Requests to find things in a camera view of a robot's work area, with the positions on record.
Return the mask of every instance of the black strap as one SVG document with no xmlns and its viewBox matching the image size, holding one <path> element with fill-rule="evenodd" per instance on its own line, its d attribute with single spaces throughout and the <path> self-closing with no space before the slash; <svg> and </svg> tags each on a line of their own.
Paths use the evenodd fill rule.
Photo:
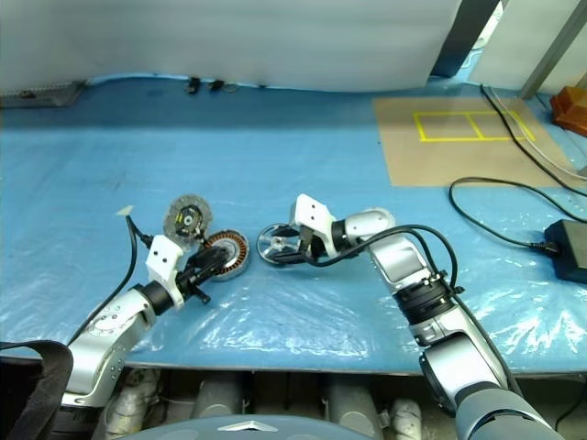
<svg viewBox="0 0 587 440">
<path fill-rule="evenodd" d="M 27 406 L 6 440 L 40 440 L 50 432 L 55 413 L 72 374 L 72 352 L 64 344 L 54 341 L 25 343 L 0 342 L 0 350 L 28 347 L 43 359 L 42 377 L 27 401 Z"/>
</svg>

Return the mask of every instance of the metal disc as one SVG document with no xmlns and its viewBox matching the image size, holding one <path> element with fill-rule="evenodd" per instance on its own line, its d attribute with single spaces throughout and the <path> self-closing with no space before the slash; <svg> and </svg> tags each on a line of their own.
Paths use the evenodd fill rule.
<svg viewBox="0 0 587 440">
<path fill-rule="evenodd" d="M 284 252 L 291 250 L 297 252 L 299 248 L 299 236 L 290 233 L 284 235 L 274 235 L 276 232 L 292 230 L 292 228 L 283 223 L 267 226 L 260 231 L 257 237 L 257 252 L 260 257 L 271 264 L 282 264 L 271 258 L 275 252 Z"/>
<path fill-rule="evenodd" d="M 211 222 L 212 211 L 206 200 L 186 194 L 175 199 L 170 206 L 163 220 L 163 233 L 183 249 L 189 249 L 204 238 Z"/>
<path fill-rule="evenodd" d="M 211 280 L 230 280 L 240 275 L 249 265 L 249 241 L 238 231 L 227 229 L 216 232 L 206 239 L 204 246 L 218 246 L 228 251 L 228 262 Z"/>
</svg>

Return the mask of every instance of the orange object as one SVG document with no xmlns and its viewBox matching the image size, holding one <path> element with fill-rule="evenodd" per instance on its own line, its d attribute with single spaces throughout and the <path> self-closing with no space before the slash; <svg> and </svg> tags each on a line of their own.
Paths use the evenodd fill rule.
<svg viewBox="0 0 587 440">
<path fill-rule="evenodd" d="M 550 98 L 552 122 L 587 137 L 587 90 L 565 87 Z"/>
</svg>

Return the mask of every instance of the white wall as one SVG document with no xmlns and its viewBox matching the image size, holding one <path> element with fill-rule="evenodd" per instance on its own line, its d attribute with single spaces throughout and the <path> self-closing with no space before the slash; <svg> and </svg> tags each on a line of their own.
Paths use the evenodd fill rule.
<svg viewBox="0 0 587 440">
<path fill-rule="evenodd" d="M 3 0 L 0 88 L 157 72 L 283 87 L 424 85 L 460 0 Z"/>
<path fill-rule="evenodd" d="M 519 90 L 559 34 L 579 0 L 511 0 L 470 80 Z M 577 36 L 540 92 L 557 94 L 587 72 L 587 27 Z"/>
</svg>

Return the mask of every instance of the power cord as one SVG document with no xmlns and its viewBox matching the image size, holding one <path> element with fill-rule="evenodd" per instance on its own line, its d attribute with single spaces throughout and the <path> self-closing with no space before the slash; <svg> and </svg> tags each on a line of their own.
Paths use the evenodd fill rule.
<svg viewBox="0 0 587 440">
<path fill-rule="evenodd" d="M 449 201 L 450 204 L 452 205 L 452 207 L 463 217 L 465 217 L 467 220 L 469 220 L 471 223 L 473 223 L 474 225 L 477 225 L 478 227 L 486 230 L 487 232 L 489 232 L 490 234 L 502 239 L 503 241 L 507 241 L 508 243 L 511 243 L 513 245 L 518 245 L 518 246 L 523 246 L 526 248 L 532 248 L 535 250 L 539 250 L 542 252 L 545 252 L 549 255 L 554 255 L 558 253 L 558 249 L 557 246 L 554 243 L 549 243 L 549 242 L 539 242 L 539 243 L 532 243 L 532 242 L 527 242 L 527 241 L 520 241 L 520 240 L 516 240 L 513 239 L 509 236 L 504 236 L 503 234 L 500 234 L 499 232 L 497 232 L 496 230 L 490 228 L 487 225 L 484 225 L 480 220 L 477 220 L 476 218 L 474 218 L 472 215 L 468 214 L 465 212 L 465 210 L 462 209 L 462 207 L 457 203 L 455 196 L 454 196 L 454 191 L 455 188 L 459 185 L 465 184 L 465 183 L 480 183 L 480 182 L 484 182 L 484 183 L 500 183 L 503 185 L 511 185 L 511 186 L 515 186 L 518 188 L 524 188 L 526 190 L 531 191 L 532 193 L 536 193 L 538 194 L 540 197 L 543 197 L 544 199 L 546 199 L 547 201 L 549 201 L 551 204 L 553 204 L 554 206 L 556 206 L 562 213 L 564 213 L 565 215 L 567 215 L 568 217 L 572 218 L 573 220 L 576 220 L 578 222 L 581 223 L 587 223 L 587 219 L 586 218 L 581 218 L 578 217 L 577 215 L 573 214 L 572 212 L 570 212 L 569 210 L 567 210 L 566 208 L 564 208 L 560 203 L 558 203 L 556 200 L 554 200 L 551 196 L 549 196 L 548 194 L 546 194 L 545 192 L 539 190 L 538 188 L 535 188 L 533 186 L 530 185 L 526 185 L 525 183 L 521 183 L 519 181 L 506 181 L 503 179 L 494 179 L 491 177 L 479 177 L 479 176 L 469 176 L 469 177 L 461 177 L 460 179 L 455 180 L 453 183 L 450 184 L 449 186 Z"/>
<path fill-rule="evenodd" d="M 502 120 L 502 123 L 504 124 L 504 127 L 507 129 L 507 132 L 509 133 L 510 137 L 512 138 L 512 140 L 514 141 L 514 143 L 517 145 L 517 147 L 522 150 L 522 152 L 530 159 L 532 160 L 535 165 L 537 167 L 539 167 L 542 171 L 544 171 L 553 181 L 555 181 L 556 183 L 558 183 L 560 186 L 562 186 L 563 188 L 565 188 L 566 190 L 569 190 L 575 194 L 578 194 L 582 197 L 587 197 L 587 192 L 583 192 L 581 190 L 578 190 L 576 188 L 573 188 L 572 186 L 568 185 L 565 181 L 563 181 L 559 176 L 557 176 L 554 172 L 552 172 L 551 170 L 549 170 L 548 168 L 546 168 L 544 165 L 542 165 L 538 159 L 536 159 L 534 156 L 532 156 L 532 154 L 530 154 L 530 152 L 520 143 L 520 141 L 517 139 L 517 136 L 514 134 L 514 131 L 512 130 L 512 128 L 510 127 L 509 123 L 507 122 L 507 120 L 505 119 L 504 113 L 502 111 L 500 111 L 499 107 L 497 106 L 497 104 L 493 101 L 492 97 L 487 94 L 487 92 L 485 91 L 485 87 L 483 86 L 483 84 L 479 85 L 479 88 L 481 90 L 482 95 L 487 99 L 487 102 L 490 104 L 490 106 L 493 108 L 493 110 L 495 110 L 495 112 L 497 112 L 497 115 L 500 117 L 500 119 Z"/>
<path fill-rule="evenodd" d="M 459 273 L 459 263 L 457 261 L 457 255 L 455 254 L 455 251 L 452 248 L 452 246 L 450 245 L 449 241 L 436 229 L 429 227 L 429 226 L 426 226 L 426 225 L 403 225 L 403 226 L 391 227 L 389 229 L 385 229 L 384 231 L 382 231 L 378 234 L 375 234 L 371 238 L 361 242 L 360 244 L 358 244 L 350 249 L 347 249 L 344 252 L 341 252 L 336 257 L 328 259 L 326 261 L 316 261 L 314 259 L 309 258 L 306 255 L 307 249 L 304 249 L 304 248 L 300 249 L 300 253 L 302 255 L 302 258 L 308 264 L 310 264 L 312 266 L 319 267 L 319 268 L 325 268 L 327 266 L 332 266 L 333 264 L 340 262 L 342 259 L 356 257 L 359 253 L 361 253 L 361 251 L 363 249 L 367 248 L 368 246 L 372 245 L 373 243 L 375 243 L 377 241 L 383 240 L 386 237 L 391 237 L 391 236 L 395 236 L 398 234 L 411 234 L 412 236 L 414 236 L 418 240 L 418 242 L 422 246 L 422 249 L 424 250 L 424 253 L 426 254 L 426 258 L 428 259 L 428 263 L 430 264 L 430 268 L 435 273 L 437 273 L 437 265 L 436 265 L 435 261 L 432 259 L 432 255 L 430 253 L 430 249 L 427 245 L 427 242 L 415 230 L 423 230 L 423 231 L 426 231 L 426 232 L 434 235 L 444 245 L 444 247 L 447 250 L 447 252 L 449 253 L 449 257 L 450 257 L 451 275 L 450 275 L 449 286 L 454 290 L 453 294 L 452 294 L 452 298 L 462 308 L 463 312 L 469 317 L 469 319 L 471 319 L 471 322 L 473 323 L 473 325 L 475 325 L 475 327 L 477 327 L 477 330 L 479 330 L 479 333 L 482 335 L 483 339 L 485 339 L 485 342 L 487 343 L 488 347 L 492 350 L 493 355 L 497 358 L 500 366 L 502 367 L 502 370 L 504 371 L 504 375 L 505 375 L 505 378 L 507 380 L 507 383 L 508 383 L 510 390 L 515 392 L 516 394 L 518 394 L 520 397 L 524 398 L 524 393 L 520 389 L 520 386 L 517 383 L 516 378 L 512 374 L 511 369 L 509 369 L 508 365 L 505 363 L 505 360 L 502 357 L 499 350 L 497 349 L 497 346 L 495 346 L 491 337 L 489 336 L 487 331 L 483 328 L 483 326 L 481 325 L 479 320 L 475 317 L 475 315 L 473 314 L 471 309 L 467 306 L 467 304 L 457 294 L 455 294 L 456 290 L 457 290 L 457 288 L 456 288 L 457 276 Z"/>
<path fill-rule="evenodd" d="M 386 237 L 396 236 L 398 234 L 411 234 L 412 236 L 414 236 L 418 240 L 418 242 L 422 246 L 422 249 L 424 250 L 424 253 L 426 255 L 426 258 L 428 259 L 428 262 L 430 263 L 430 267 L 432 268 L 432 270 L 434 272 L 438 272 L 437 265 L 436 265 L 434 259 L 432 258 L 432 254 L 430 252 L 430 249 L 429 249 L 426 241 L 415 230 L 422 230 L 422 231 L 429 232 L 430 234 L 436 236 L 444 245 L 445 249 L 449 253 L 450 264 L 452 267 L 452 269 L 450 271 L 449 285 L 451 288 L 454 289 L 454 287 L 457 284 L 457 274 L 459 272 L 459 263 L 457 261 L 457 256 L 455 254 L 455 251 L 453 250 L 449 241 L 442 234 L 440 234 L 436 229 L 434 229 L 430 226 L 426 226 L 426 225 L 403 225 L 403 226 L 390 227 L 389 229 L 385 229 L 384 231 L 375 234 L 371 238 L 368 238 L 367 240 L 359 243 L 357 246 L 351 247 L 350 249 L 347 249 L 344 252 L 341 252 L 336 257 L 328 259 L 326 261 L 316 261 L 315 259 L 309 258 L 305 254 L 306 249 L 301 248 L 300 253 L 302 254 L 302 258 L 305 260 L 306 263 L 308 263 L 312 266 L 316 266 L 317 268 L 325 268 L 327 266 L 332 266 L 333 264 L 338 263 L 342 259 L 350 259 L 350 258 L 356 257 L 359 253 L 361 253 L 361 251 L 363 249 L 369 247 L 370 245 L 372 245 L 373 243 L 375 243 L 377 241 L 383 240 Z"/>
<path fill-rule="evenodd" d="M 492 87 L 487 87 L 489 89 L 489 91 L 492 93 L 493 97 L 495 98 L 495 100 L 497 101 L 497 104 L 499 105 L 499 107 L 502 109 L 502 112 L 505 113 L 506 115 L 508 115 L 510 117 L 510 119 L 512 119 L 515 124 L 517 125 L 518 129 L 520 130 L 520 132 L 522 133 L 522 136 L 524 137 L 524 140 L 534 149 L 534 151 L 536 153 L 538 153 L 542 159 L 544 159 L 546 162 L 548 162 L 550 165 L 552 165 L 553 167 L 555 167 L 557 170 L 564 172 L 565 174 L 575 178 L 575 179 L 579 179 L 580 181 L 586 181 L 587 182 L 587 176 L 581 176 L 580 174 L 577 174 L 576 172 L 573 172 L 572 170 L 567 170 L 564 167 L 561 167 L 557 162 L 555 162 L 554 160 L 552 160 L 549 156 L 547 156 L 544 151 L 542 151 L 533 141 L 532 139 L 530 139 L 526 133 L 526 131 L 524 130 L 524 128 L 522 127 L 522 124 L 520 124 L 520 121 L 515 118 L 512 113 L 507 109 L 507 107 L 505 106 L 505 104 L 502 102 L 502 100 L 500 99 L 500 97 L 498 96 L 498 94 L 495 92 L 495 90 Z"/>
<path fill-rule="evenodd" d="M 123 278 L 123 280 L 112 291 L 112 293 L 110 293 L 102 302 L 95 306 L 95 308 L 90 312 L 90 314 L 88 314 L 83 323 L 75 331 L 67 345 L 70 345 L 75 339 L 77 339 L 83 333 L 85 327 L 87 327 L 100 313 L 100 311 L 108 303 L 110 303 L 114 299 L 114 297 L 117 296 L 120 293 L 120 291 L 122 291 L 122 289 L 127 285 L 128 281 L 130 280 L 130 277 L 132 277 L 132 274 L 135 271 L 135 267 L 137 266 L 137 236 L 140 238 L 140 241 L 142 241 L 148 248 L 150 247 L 150 244 L 153 241 L 153 236 L 148 236 L 140 232 L 135 223 L 132 221 L 130 215 L 126 215 L 125 219 L 127 220 L 128 235 L 130 237 L 130 263 L 128 264 L 127 274 L 125 275 L 125 278 Z"/>
</svg>

